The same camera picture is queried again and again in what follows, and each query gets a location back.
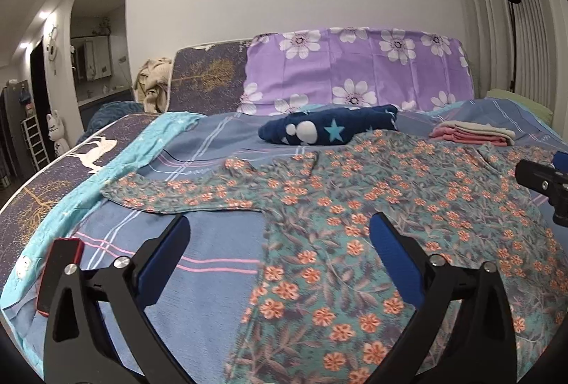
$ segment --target deer print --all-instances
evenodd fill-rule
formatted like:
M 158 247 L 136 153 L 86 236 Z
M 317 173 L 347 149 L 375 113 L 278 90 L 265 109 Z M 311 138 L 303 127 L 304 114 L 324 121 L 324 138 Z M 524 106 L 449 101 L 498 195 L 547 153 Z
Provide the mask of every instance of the deer print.
M 92 142 L 88 142 L 86 145 L 91 144 L 96 145 L 96 147 L 91 148 L 87 153 L 70 153 L 69 156 L 79 158 L 83 166 L 91 169 L 89 171 L 89 174 L 95 174 L 103 169 L 102 166 L 96 165 L 95 161 L 102 157 L 102 155 L 104 155 L 106 152 L 109 152 L 114 147 L 116 147 L 116 140 L 107 140 L 106 137 L 96 136 L 93 137 Z

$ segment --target kitchen counter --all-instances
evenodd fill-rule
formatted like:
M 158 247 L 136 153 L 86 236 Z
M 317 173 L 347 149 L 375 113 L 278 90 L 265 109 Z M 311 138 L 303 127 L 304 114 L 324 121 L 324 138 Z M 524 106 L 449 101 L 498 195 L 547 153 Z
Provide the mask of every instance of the kitchen counter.
M 110 92 L 107 92 L 106 94 L 99 94 L 97 96 L 94 96 L 94 97 L 91 97 L 91 98 L 86 98 L 85 100 L 81 100 L 80 102 L 77 102 L 77 105 L 80 108 L 80 107 L 83 107 L 83 106 L 90 104 L 92 102 L 97 102 L 97 101 L 101 100 L 102 98 L 112 97 L 116 94 L 120 94 L 121 92 L 129 91 L 129 90 L 130 90 L 130 88 L 124 88 L 124 89 L 117 89 L 115 91 L 110 91 Z

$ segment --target stack of folded clothes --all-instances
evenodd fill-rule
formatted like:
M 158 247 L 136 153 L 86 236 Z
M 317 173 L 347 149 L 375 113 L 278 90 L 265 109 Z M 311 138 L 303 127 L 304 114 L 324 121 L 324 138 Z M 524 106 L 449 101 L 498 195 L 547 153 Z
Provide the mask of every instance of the stack of folded clothes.
M 465 121 L 444 121 L 434 128 L 430 137 L 459 144 L 482 145 L 490 142 L 497 147 L 515 144 L 515 133 L 511 130 Z

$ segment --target green pillow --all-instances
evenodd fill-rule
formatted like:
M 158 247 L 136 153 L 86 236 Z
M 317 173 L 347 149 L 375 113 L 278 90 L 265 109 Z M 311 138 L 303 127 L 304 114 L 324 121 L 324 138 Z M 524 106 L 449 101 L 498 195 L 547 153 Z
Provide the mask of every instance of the green pillow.
M 521 104 L 548 126 L 552 126 L 552 117 L 554 113 L 547 107 L 536 103 L 534 100 L 530 100 L 530 98 L 526 98 L 522 95 L 505 91 L 503 89 L 492 89 L 487 93 L 487 96 L 493 98 L 506 98 L 507 100 L 512 100 L 513 102 Z

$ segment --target floor lamp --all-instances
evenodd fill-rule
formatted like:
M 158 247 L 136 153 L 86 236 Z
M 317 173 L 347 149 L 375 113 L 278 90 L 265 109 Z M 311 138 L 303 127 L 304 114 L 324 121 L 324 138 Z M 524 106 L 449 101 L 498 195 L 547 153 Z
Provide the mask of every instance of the floor lamp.
M 517 26 L 515 22 L 514 4 L 520 4 L 521 0 L 507 0 L 509 3 L 510 27 L 513 31 L 513 78 L 510 80 L 509 90 L 515 92 L 517 83 Z

